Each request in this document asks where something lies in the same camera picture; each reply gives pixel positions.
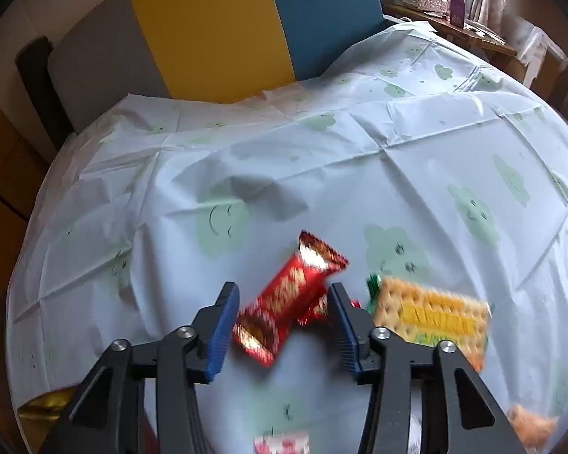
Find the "red foil snack bar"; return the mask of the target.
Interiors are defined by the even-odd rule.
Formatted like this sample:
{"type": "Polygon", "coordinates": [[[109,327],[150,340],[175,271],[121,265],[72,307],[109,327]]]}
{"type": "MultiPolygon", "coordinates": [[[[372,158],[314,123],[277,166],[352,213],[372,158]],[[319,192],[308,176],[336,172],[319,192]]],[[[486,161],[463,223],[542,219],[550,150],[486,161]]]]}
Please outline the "red foil snack bar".
{"type": "Polygon", "coordinates": [[[233,339],[261,366],[270,367],[292,326],[325,295],[327,277],[343,271],[348,259],[303,231],[297,249],[250,305],[238,314],[233,339]]]}

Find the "brown pastry clear bag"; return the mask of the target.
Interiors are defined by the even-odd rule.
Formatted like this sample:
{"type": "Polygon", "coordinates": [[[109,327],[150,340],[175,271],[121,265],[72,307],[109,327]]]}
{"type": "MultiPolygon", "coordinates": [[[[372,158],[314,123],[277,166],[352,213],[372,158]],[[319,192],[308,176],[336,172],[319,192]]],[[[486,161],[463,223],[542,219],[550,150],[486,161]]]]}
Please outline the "brown pastry clear bag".
{"type": "Polygon", "coordinates": [[[541,451],[557,428],[557,417],[543,416],[526,410],[521,405],[512,406],[507,418],[528,453],[541,451]]]}

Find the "red and gold tin box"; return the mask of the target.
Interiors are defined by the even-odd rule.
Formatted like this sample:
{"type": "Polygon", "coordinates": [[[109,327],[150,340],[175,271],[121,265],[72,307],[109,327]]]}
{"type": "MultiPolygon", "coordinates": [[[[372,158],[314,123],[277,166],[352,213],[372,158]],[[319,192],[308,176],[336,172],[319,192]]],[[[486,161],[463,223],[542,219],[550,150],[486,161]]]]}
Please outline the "red and gold tin box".
{"type": "Polygon", "coordinates": [[[76,386],[71,386],[47,392],[17,409],[21,435],[30,453],[40,451],[49,431],[75,390],[76,386]]]}

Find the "green-ended cracker pack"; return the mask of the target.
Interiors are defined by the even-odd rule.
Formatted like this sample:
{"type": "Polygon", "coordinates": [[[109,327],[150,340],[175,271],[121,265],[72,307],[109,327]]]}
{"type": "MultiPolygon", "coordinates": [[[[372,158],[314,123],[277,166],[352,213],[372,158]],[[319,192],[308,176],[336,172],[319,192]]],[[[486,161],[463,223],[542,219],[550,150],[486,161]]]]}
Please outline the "green-ended cracker pack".
{"type": "Polygon", "coordinates": [[[427,347],[450,340],[476,371],[483,369],[492,317],[486,302],[378,275],[367,279],[367,287],[375,325],[427,347]]]}

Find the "red and white candy packet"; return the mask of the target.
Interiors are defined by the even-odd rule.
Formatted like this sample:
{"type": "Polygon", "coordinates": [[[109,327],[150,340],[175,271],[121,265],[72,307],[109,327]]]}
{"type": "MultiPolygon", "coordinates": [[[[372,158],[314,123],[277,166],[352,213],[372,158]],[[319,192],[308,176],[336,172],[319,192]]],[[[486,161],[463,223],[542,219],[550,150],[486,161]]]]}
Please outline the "red and white candy packet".
{"type": "Polygon", "coordinates": [[[305,431],[261,435],[253,440],[255,454],[310,454],[310,436],[305,431]]]}

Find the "pale green-patterned tablecloth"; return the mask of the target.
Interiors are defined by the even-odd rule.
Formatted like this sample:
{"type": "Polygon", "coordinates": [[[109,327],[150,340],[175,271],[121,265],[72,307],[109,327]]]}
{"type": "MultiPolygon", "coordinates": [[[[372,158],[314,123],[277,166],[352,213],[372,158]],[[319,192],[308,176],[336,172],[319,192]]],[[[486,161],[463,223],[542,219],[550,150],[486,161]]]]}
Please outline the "pale green-patterned tablecloth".
{"type": "Polygon", "coordinates": [[[236,104],[130,95],[68,140],[10,282],[15,410],[45,413],[113,341],[190,323],[227,281],[249,305],[304,231],[359,301],[381,274],[486,302],[483,381],[554,424],[532,451],[568,453],[568,123],[418,23],[236,104]]]}

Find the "wooden side table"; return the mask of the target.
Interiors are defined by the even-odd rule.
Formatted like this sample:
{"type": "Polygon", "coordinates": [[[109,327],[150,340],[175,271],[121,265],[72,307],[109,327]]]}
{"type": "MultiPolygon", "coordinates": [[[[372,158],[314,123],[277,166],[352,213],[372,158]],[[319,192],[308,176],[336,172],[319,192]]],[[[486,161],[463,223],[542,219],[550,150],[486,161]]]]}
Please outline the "wooden side table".
{"type": "Polygon", "coordinates": [[[501,44],[492,38],[480,37],[473,31],[454,27],[443,17],[431,17],[428,14],[396,4],[387,4],[385,6],[385,14],[389,14],[392,17],[406,17],[410,20],[425,20],[430,23],[441,37],[457,46],[466,50],[471,50],[472,48],[480,49],[499,68],[506,66],[510,59],[514,59],[517,55],[517,51],[508,44],[501,44]]]}

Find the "white cardboard box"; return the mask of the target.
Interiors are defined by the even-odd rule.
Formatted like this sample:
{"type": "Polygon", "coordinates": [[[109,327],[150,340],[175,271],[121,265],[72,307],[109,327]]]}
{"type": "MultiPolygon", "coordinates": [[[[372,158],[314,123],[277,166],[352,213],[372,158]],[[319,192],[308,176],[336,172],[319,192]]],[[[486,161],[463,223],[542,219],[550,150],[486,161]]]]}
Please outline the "white cardboard box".
{"type": "Polygon", "coordinates": [[[568,57],[541,28],[522,17],[515,20],[512,30],[509,43],[525,68],[523,85],[548,101],[557,79],[568,66],[568,57]]]}

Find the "grey yellow blue headboard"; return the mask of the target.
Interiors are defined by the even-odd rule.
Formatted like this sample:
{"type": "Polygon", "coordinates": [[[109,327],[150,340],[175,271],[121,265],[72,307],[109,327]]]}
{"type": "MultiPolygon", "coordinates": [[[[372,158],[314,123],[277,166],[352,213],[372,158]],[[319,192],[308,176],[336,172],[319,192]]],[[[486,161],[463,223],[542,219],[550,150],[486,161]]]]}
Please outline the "grey yellow blue headboard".
{"type": "Polygon", "coordinates": [[[381,0],[104,0],[48,72],[83,130],[130,94],[234,103],[317,77],[384,27],[381,0]]]}

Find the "purple small box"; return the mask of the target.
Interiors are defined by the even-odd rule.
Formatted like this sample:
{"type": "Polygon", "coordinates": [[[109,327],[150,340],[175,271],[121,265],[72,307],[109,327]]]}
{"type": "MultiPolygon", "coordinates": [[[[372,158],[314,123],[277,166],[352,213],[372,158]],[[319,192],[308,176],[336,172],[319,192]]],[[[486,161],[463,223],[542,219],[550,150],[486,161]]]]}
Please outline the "purple small box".
{"type": "Polygon", "coordinates": [[[457,29],[464,30],[466,13],[465,0],[448,0],[448,3],[449,23],[457,29]]]}

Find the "pink tissue box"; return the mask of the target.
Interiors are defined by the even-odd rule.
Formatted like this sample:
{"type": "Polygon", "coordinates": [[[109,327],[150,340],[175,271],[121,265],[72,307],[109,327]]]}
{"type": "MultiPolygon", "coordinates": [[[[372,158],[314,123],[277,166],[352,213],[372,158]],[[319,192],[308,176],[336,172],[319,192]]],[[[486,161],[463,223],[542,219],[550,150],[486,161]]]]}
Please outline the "pink tissue box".
{"type": "Polygon", "coordinates": [[[420,12],[445,16],[448,13],[448,0],[401,0],[403,6],[420,12]]]}

